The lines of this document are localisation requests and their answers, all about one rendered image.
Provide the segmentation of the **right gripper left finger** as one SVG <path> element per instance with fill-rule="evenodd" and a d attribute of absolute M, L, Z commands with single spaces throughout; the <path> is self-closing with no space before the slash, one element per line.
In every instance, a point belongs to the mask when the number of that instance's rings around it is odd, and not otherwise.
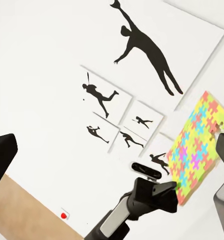
<path fill-rule="evenodd" d="M 0 136 L 0 180 L 17 152 L 17 141 L 13 133 Z"/>

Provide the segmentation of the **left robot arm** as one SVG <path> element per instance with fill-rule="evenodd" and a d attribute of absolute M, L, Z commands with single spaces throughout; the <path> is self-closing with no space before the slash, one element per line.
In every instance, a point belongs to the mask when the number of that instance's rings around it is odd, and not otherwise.
<path fill-rule="evenodd" d="M 132 161 L 129 170 L 141 174 L 137 177 L 133 190 L 127 192 L 113 210 L 92 229 L 84 240 L 123 240 L 130 231 L 127 220 L 138 221 L 139 217 L 156 210 L 176 213 L 179 201 L 176 194 L 176 181 L 159 184 L 162 175 L 158 170 Z"/>

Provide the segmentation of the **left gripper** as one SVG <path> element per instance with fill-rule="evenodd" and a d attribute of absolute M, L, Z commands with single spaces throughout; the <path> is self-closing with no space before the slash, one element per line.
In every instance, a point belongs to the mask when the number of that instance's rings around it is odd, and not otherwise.
<path fill-rule="evenodd" d="M 179 201 L 176 194 L 176 181 L 154 184 L 137 177 L 133 187 L 133 203 L 140 214 L 149 214 L 156 210 L 176 213 Z"/>

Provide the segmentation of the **jigsaw puzzle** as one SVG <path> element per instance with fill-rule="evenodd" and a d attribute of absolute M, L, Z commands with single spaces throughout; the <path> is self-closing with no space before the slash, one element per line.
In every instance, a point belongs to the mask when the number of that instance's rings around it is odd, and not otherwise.
<path fill-rule="evenodd" d="M 216 133 L 224 130 L 224 106 L 206 90 L 167 153 L 179 205 L 193 193 L 217 165 Z"/>

